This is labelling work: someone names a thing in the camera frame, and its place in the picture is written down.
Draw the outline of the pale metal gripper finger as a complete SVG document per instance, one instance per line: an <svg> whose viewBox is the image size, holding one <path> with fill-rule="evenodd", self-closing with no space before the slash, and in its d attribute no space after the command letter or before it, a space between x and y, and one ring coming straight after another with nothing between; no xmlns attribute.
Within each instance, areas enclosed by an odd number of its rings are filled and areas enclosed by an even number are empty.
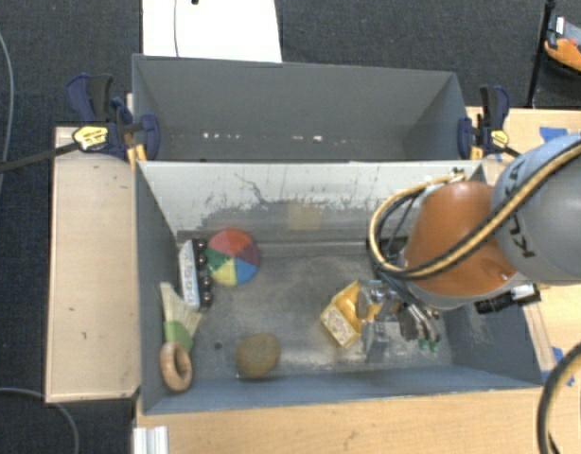
<svg viewBox="0 0 581 454"><path fill-rule="evenodd" d="M357 317L363 322L372 322L379 311L379 294L373 289L361 290L357 299Z"/></svg>
<svg viewBox="0 0 581 454"><path fill-rule="evenodd" d="M361 330L362 348L367 363L382 363L390 343L385 324L367 323Z"/></svg>

